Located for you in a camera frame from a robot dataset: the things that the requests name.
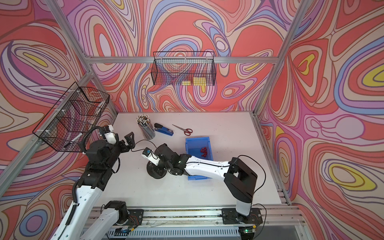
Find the blue plastic bin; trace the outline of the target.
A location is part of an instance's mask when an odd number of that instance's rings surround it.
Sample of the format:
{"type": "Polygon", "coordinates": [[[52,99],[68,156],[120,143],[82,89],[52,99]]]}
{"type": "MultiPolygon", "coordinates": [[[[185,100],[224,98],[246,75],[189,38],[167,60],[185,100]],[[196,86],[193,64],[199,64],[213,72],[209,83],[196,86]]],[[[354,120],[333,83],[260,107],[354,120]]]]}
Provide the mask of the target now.
{"type": "Polygon", "coordinates": [[[189,155],[203,160],[214,160],[209,137],[186,138],[185,148],[189,155]]]}

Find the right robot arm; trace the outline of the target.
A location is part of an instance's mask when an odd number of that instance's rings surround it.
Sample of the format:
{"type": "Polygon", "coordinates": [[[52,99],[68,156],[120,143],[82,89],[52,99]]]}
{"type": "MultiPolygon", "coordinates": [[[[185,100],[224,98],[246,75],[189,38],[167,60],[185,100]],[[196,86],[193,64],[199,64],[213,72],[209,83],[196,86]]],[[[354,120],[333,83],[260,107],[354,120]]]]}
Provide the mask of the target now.
{"type": "Polygon", "coordinates": [[[173,176],[203,176],[224,182],[237,201],[232,213],[228,208],[222,209],[224,224],[262,223],[251,213],[253,197],[258,190],[258,175],[239,156],[225,162],[209,161],[189,154],[178,155],[167,144],[155,151],[147,148],[142,156],[149,161],[147,173],[154,179],[161,179],[169,173],[173,176]]]}

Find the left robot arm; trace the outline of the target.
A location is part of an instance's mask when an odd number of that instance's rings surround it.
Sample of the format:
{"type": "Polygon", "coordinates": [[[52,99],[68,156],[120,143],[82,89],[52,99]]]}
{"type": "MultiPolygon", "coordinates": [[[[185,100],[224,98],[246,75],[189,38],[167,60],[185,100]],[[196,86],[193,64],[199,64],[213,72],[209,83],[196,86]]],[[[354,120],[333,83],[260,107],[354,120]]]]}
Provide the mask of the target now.
{"type": "Polygon", "coordinates": [[[133,132],[120,140],[112,126],[96,126],[84,134],[80,148],[89,161],[84,173],[73,185],[73,201],[53,234],[53,240],[101,240],[113,225],[128,223],[130,212],[126,203],[110,201],[91,227],[83,230],[111,176],[118,172],[113,167],[121,165],[120,154],[129,152],[135,146],[133,132]]]}

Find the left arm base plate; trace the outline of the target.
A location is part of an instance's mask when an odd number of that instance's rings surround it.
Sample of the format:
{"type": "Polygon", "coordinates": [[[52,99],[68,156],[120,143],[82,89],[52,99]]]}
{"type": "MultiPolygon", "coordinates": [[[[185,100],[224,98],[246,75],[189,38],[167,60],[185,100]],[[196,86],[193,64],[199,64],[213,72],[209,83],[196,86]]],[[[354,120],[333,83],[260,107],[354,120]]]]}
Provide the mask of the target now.
{"type": "Polygon", "coordinates": [[[118,210],[118,220],[114,226],[140,226],[143,222],[143,215],[143,209],[128,209],[125,213],[118,210]]]}

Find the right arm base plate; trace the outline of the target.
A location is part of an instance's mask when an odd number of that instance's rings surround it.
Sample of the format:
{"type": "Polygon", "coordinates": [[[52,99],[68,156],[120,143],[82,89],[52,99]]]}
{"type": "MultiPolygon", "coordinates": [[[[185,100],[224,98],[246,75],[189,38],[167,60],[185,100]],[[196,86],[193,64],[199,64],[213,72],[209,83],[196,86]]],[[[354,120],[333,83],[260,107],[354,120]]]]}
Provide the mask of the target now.
{"type": "Polygon", "coordinates": [[[259,226],[264,222],[259,208],[251,208],[250,214],[247,216],[239,214],[235,208],[224,208],[219,217],[222,218],[225,225],[252,224],[259,226]]]}

